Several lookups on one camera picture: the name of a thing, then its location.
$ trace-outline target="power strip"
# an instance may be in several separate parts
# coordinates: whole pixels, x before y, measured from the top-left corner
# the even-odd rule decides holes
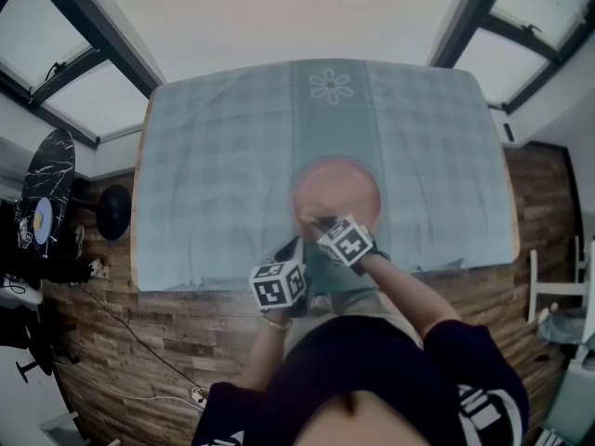
[[[203,388],[203,391],[206,391],[208,396],[208,388]],[[200,388],[195,387],[192,389],[192,399],[201,410],[204,410],[206,408],[207,398],[201,393]]]

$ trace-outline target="flower pattern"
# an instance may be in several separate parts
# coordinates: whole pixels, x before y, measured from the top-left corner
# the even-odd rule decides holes
[[[335,77],[335,72],[331,68],[323,70],[323,77],[310,76],[310,84],[315,85],[311,91],[313,98],[326,98],[329,104],[338,105],[339,96],[351,98],[353,90],[346,85],[351,81],[347,74],[341,74]]]

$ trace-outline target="wrist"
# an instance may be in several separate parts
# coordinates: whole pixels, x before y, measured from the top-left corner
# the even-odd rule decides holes
[[[264,325],[268,326],[268,330],[272,329],[273,331],[281,335],[285,335],[286,332],[289,330],[289,327],[291,326],[290,320],[288,320],[287,318],[280,318],[279,316],[272,319],[267,314],[264,314],[261,320]]]
[[[372,266],[374,266],[374,263],[376,263],[378,259],[387,261],[387,258],[383,255],[380,255],[379,253],[367,253],[362,256],[362,259],[359,260],[359,263],[365,271],[368,271]]]
[[[262,314],[262,317],[285,325],[289,320],[289,311],[286,308],[272,308],[268,312]]]

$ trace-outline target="pink bowl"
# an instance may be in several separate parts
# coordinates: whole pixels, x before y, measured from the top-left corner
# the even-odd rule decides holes
[[[312,239],[301,216],[345,216],[374,231],[380,220],[380,190],[368,170],[354,161],[329,157],[306,167],[293,195],[294,217],[306,239]]]

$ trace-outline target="floor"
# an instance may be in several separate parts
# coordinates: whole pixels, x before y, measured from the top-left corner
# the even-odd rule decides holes
[[[423,275],[462,314],[486,324],[498,346],[521,376],[531,401],[532,434],[547,411],[561,371],[562,354],[536,338],[525,323],[530,249],[540,251],[540,277],[572,279],[574,207],[567,169],[560,151],[526,147],[506,151],[520,222],[521,254],[511,266]],[[99,197],[117,181],[132,191],[132,175],[91,185]],[[139,295],[130,281],[128,235],[103,240],[90,214],[79,211],[73,225],[86,228],[85,256],[100,256],[105,277],[86,289],[114,315],[125,320],[164,360],[203,386],[233,381],[258,328],[251,294],[201,293]],[[65,338],[81,358],[76,369],[106,387],[131,396],[189,398],[193,385],[158,361],[125,327],[82,289],[49,286],[65,324],[77,330]],[[546,361],[536,358],[548,355]],[[125,446],[191,443],[199,413],[181,401],[137,401],[106,393],[70,370],[60,376],[82,425],[97,444],[119,438]]]

